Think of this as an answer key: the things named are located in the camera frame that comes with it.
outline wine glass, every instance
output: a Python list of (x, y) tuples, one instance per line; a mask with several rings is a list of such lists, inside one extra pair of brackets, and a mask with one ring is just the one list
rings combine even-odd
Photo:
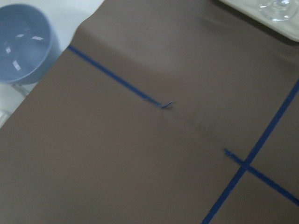
[(298, 0), (258, 0), (259, 11), (272, 21), (285, 21), (298, 12)]

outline white surface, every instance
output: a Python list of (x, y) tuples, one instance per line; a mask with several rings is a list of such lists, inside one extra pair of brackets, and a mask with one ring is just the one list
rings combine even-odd
[[(91, 16), (104, 0), (2, 0), (0, 7), (10, 4), (29, 4), (45, 13), (58, 36), (61, 53), (71, 43), (78, 26)], [(26, 85), (31, 91), (36, 84)], [(11, 85), (0, 84), (0, 128), (24, 100)]]
[(299, 13), (286, 21), (271, 21), (258, 11), (258, 0), (219, 0), (280, 34), (299, 42)]

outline blue line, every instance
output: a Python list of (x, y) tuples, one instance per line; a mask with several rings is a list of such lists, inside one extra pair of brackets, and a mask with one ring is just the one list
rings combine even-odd
[(115, 73), (113, 73), (112, 71), (108, 70), (107, 68), (105, 68), (103, 65), (101, 65), (100, 63), (96, 62), (95, 60), (91, 59), (89, 56), (87, 56), (86, 54), (82, 53), (80, 50), (78, 50), (77, 48), (73, 47), (73, 46), (69, 46), (68, 47), (69, 50), (71, 50), (73, 53), (75, 53), (76, 55), (78, 55), (79, 57), (83, 58), (84, 60), (86, 60), (88, 63), (92, 64), (94, 67), (96, 67), (97, 69), (99, 69), (100, 71), (104, 72), (106, 75), (110, 76), (112, 79), (114, 79), (116, 82), (122, 84), (123, 86), (125, 86), (126, 88), (128, 88), (129, 90), (131, 90), (133, 93), (137, 94), (139, 97), (151, 102), (153, 105), (164, 109), (168, 106), (170, 106), (172, 104), (172, 102), (166, 104), (166, 105), (162, 105), (159, 102), (155, 101), (153, 98), (149, 97), (148, 95), (146, 95), (145, 93), (143, 93), (142, 91), (140, 91), (139, 89), (137, 89), (136, 87), (132, 86), (130, 83), (128, 83), (127, 81), (125, 81), (124, 79), (120, 78), (119, 76), (117, 76)]
[(235, 154), (233, 154), (232, 152), (228, 151), (227, 149), (225, 149), (225, 155), (227, 155), (230, 158), (232, 158), (236, 163), (238, 163), (239, 165), (241, 165), (247, 171), (249, 171), (250, 173), (252, 173), (254, 176), (256, 176), (257, 178), (259, 178), (260, 180), (264, 181), (270, 187), (272, 187), (273, 189), (275, 189), (276, 191), (278, 191), (280, 194), (282, 194), (283, 196), (285, 196), (286, 198), (288, 198), (290, 201), (292, 201), (293, 203), (295, 203), (297, 206), (299, 206), (299, 200), (295, 196), (293, 196), (290, 192), (288, 192), (284, 188), (280, 187), (273, 180), (271, 180), (270, 178), (268, 178), (267, 176), (265, 176), (264, 174), (262, 174), (258, 170), (254, 169), (253, 167), (249, 166), (248, 164), (245, 164), (245, 162), (243, 162), (240, 158), (238, 158)]
[[(296, 84), (292, 88), (291, 92), (289, 93), (289, 95), (287, 96), (287, 98), (285, 99), (283, 104), (280, 106), (280, 109), (277, 111), (277, 113), (275, 114), (272, 121), (269, 123), (269, 125), (265, 129), (265, 131), (262, 134), (262, 136), (260, 137), (260, 139), (257, 141), (256, 145), (253, 147), (253, 149), (247, 156), (247, 158), (244, 162), (245, 164), (249, 165), (254, 160), (257, 153), (260, 151), (260, 149), (262, 148), (262, 146), (264, 145), (264, 143), (266, 142), (266, 140), (268, 139), (268, 137), (274, 130), (275, 126), (280, 121), (280, 119), (283, 116), (283, 114), (285, 113), (286, 109), (289, 107), (291, 102), (294, 100), (298, 91), (299, 91), (299, 79), (297, 80)], [(243, 167), (239, 168), (237, 173), (234, 175), (233, 179), (230, 181), (228, 186), (224, 189), (224, 191), (222, 192), (222, 194), (220, 195), (220, 197), (218, 198), (216, 203), (213, 205), (213, 207), (211, 208), (211, 210), (209, 211), (207, 216), (201, 222), (201, 224), (209, 224), (211, 222), (213, 217), (216, 215), (216, 213), (218, 212), (220, 207), (223, 205), (223, 203), (225, 202), (225, 200), (227, 199), (229, 194), (232, 192), (232, 190), (235, 188), (235, 186), (237, 185), (237, 183), (242, 178), (242, 176), (244, 175), (245, 172), (246, 172), (245, 168), (243, 168)]]

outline brown surface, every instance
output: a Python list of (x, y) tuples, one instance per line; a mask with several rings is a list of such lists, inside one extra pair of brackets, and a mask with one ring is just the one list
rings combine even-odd
[[(176, 103), (64, 52), (0, 130), (3, 223), (199, 223), (238, 169), (223, 148), (245, 158), (299, 77), (296, 43), (209, 0), (107, 0), (72, 45)], [(298, 131), (298, 103), (273, 134)], [(254, 165), (299, 196), (292, 136), (280, 167), (275, 136)], [(247, 174), (212, 223), (265, 222), (299, 209)]]

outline tape strip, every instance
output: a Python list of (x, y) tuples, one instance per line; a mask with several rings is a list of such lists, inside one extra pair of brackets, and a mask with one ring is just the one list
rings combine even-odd
[(268, 184), (270, 187), (272, 187), (274, 190), (282, 194), (284, 197), (295, 203), (297, 206), (299, 206), (299, 200), (292, 195), (290, 192), (279, 186), (277, 183), (275, 183), (273, 180), (259, 172), (258, 170), (254, 169), (253, 167), (247, 165), (245, 162), (243, 162), (239, 157), (237, 157), (235, 154), (232, 152), (228, 151), (227, 149), (225, 150), (225, 155), (229, 156), (231, 159), (233, 159), (236, 163), (238, 163), (240, 166), (245, 168), (247, 171), (252, 173), (254, 176)]
[[(263, 147), (266, 140), (268, 139), (268, 137), (273, 132), (274, 128), (276, 127), (276, 125), (278, 124), (278, 122), (280, 121), (282, 116), (284, 115), (285, 111), (287, 110), (287, 108), (289, 107), (291, 102), (294, 100), (298, 91), (299, 91), (299, 79), (297, 80), (296, 84), (292, 88), (291, 92), (289, 93), (289, 95), (287, 96), (287, 98), (285, 99), (283, 104), (280, 106), (279, 110), (275, 114), (272, 121), (269, 123), (269, 125), (263, 132), (262, 136), (257, 141), (256, 145), (253, 147), (253, 149), (247, 156), (246, 160), (244, 161), (244, 164), (249, 165), (254, 160), (254, 158), (256, 157), (256, 155), (258, 154), (260, 149)], [(232, 190), (235, 188), (237, 183), (240, 181), (240, 179), (242, 178), (242, 176), (244, 175), (245, 172), (246, 172), (246, 169), (244, 167), (239, 168), (237, 173), (234, 175), (233, 179), (229, 182), (228, 186), (224, 189), (223, 193), (220, 195), (220, 197), (218, 198), (216, 203), (213, 205), (213, 207), (211, 208), (211, 210), (209, 211), (207, 216), (201, 222), (201, 224), (209, 224), (211, 222), (213, 217), (216, 215), (216, 213), (218, 212), (220, 207), (223, 205), (223, 203), (225, 202), (225, 200), (227, 199), (229, 194), (232, 192)]]
[(94, 67), (96, 67), (97, 69), (99, 69), (100, 71), (104, 72), (106, 75), (108, 75), (109, 77), (111, 77), (112, 79), (114, 79), (116, 82), (120, 83), (121, 85), (125, 86), (127, 89), (129, 89), (130, 91), (132, 91), (133, 93), (135, 93), (136, 95), (138, 95), (139, 97), (151, 102), (153, 105), (164, 109), (168, 106), (170, 106), (172, 104), (172, 102), (169, 102), (168, 104), (162, 105), (159, 102), (157, 102), (156, 100), (154, 100), (153, 98), (149, 97), (148, 95), (146, 95), (145, 93), (143, 93), (142, 91), (140, 91), (139, 89), (137, 89), (136, 87), (134, 87), (133, 85), (131, 85), (130, 83), (128, 83), (127, 81), (125, 81), (124, 79), (120, 78), (119, 76), (117, 76), (115, 73), (113, 73), (112, 71), (108, 70), (107, 68), (105, 68), (103, 65), (101, 65), (100, 63), (96, 62), (95, 60), (91, 59), (89, 56), (87, 56), (86, 54), (84, 54), (83, 52), (81, 52), (80, 50), (78, 50), (77, 48), (73, 47), (73, 46), (69, 46), (68, 49), (70, 51), (72, 51), (73, 53), (75, 53), (76, 55), (78, 55), (79, 57), (81, 57), (82, 59), (84, 59), (85, 61), (87, 61), (88, 63), (90, 63), (91, 65), (93, 65)]

